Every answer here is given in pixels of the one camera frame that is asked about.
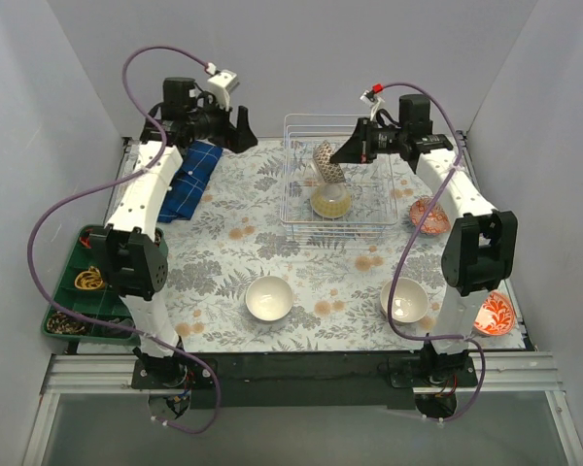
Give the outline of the brown lattice pattern bowl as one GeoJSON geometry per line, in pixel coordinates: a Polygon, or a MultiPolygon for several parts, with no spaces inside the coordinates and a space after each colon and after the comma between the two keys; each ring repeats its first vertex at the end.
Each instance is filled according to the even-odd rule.
{"type": "Polygon", "coordinates": [[[312,163],[321,183],[344,183],[344,172],[338,164],[331,163],[334,151],[328,141],[315,147],[312,163]]]}

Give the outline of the yellow dotted bowl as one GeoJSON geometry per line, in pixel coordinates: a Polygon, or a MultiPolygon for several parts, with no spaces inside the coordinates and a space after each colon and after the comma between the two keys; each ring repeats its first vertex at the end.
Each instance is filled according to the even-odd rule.
{"type": "Polygon", "coordinates": [[[318,216],[337,219],[350,211],[352,197],[343,183],[323,183],[311,195],[310,204],[318,216]]]}

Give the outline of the red geometric pattern bowl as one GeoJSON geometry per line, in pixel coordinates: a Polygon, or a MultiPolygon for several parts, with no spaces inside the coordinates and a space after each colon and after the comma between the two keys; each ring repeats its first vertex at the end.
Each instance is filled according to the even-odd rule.
{"type": "MultiPolygon", "coordinates": [[[[416,200],[409,209],[409,218],[414,226],[417,226],[422,216],[425,214],[431,197],[421,197],[416,200]]],[[[447,233],[451,230],[451,223],[439,204],[436,204],[429,213],[421,227],[421,232],[426,235],[436,236],[447,233]]]]}

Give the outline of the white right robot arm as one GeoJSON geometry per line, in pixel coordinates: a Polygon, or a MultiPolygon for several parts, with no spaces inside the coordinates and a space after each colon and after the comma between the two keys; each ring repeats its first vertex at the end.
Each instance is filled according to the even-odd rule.
{"type": "Polygon", "coordinates": [[[430,189],[451,225],[441,256],[447,289],[437,322],[422,340],[430,355],[420,362],[422,378],[439,386],[455,375],[451,356],[468,350],[483,302],[511,274],[518,220],[478,191],[462,168],[455,138],[434,133],[433,104],[426,95],[401,96],[397,120],[385,113],[378,91],[368,90],[361,99],[370,115],[358,120],[331,162],[369,164],[380,154],[399,155],[430,189]]]}

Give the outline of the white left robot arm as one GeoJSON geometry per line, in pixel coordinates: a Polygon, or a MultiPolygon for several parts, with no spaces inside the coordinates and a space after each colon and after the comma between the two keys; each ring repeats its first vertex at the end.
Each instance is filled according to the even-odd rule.
{"type": "Polygon", "coordinates": [[[120,296],[139,332],[140,351],[158,358],[154,376],[168,388],[186,380],[188,366],[173,355],[180,337],[164,301],[168,262],[155,242],[156,223],[192,143],[207,140],[234,153],[257,144],[247,108],[230,105],[238,84],[236,74],[228,70],[211,77],[202,92],[190,78],[164,80],[162,100],[147,113],[140,135],[137,176],[127,183],[106,225],[90,237],[104,280],[120,296]],[[235,122],[230,120],[233,112],[235,122]]]}

